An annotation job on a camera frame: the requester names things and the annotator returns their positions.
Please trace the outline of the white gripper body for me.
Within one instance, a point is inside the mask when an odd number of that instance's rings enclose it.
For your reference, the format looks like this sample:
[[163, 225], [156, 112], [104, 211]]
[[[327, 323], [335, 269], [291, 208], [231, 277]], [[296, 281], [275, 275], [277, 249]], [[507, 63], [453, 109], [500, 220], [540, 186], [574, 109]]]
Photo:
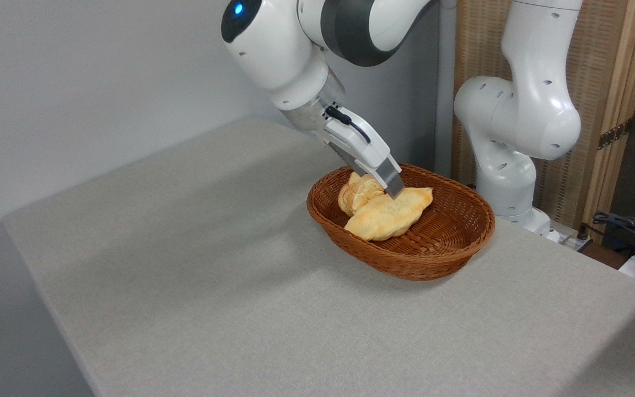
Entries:
[[390, 155], [390, 147], [361, 116], [338, 105], [326, 106], [321, 114], [325, 122], [317, 136], [331, 148], [338, 145], [361, 163], [377, 168]]

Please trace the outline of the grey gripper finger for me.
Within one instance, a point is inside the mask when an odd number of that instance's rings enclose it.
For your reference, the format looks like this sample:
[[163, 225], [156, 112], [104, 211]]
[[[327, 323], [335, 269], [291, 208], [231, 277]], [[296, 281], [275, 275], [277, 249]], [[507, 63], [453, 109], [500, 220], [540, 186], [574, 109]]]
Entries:
[[401, 178], [401, 167], [393, 158], [389, 155], [377, 168], [375, 168], [375, 178], [384, 191], [394, 200], [398, 198], [404, 189], [404, 183]]
[[349, 154], [346, 150], [343, 150], [338, 145], [331, 145], [331, 148], [335, 153], [337, 153], [343, 161], [345, 161], [346, 165], [348, 165], [355, 173], [360, 176], [365, 174], [369, 174], [372, 176], [379, 184], [383, 183], [383, 179], [380, 174], [377, 172], [377, 168], [371, 168], [371, 166], [361, 163], [355, 156]]

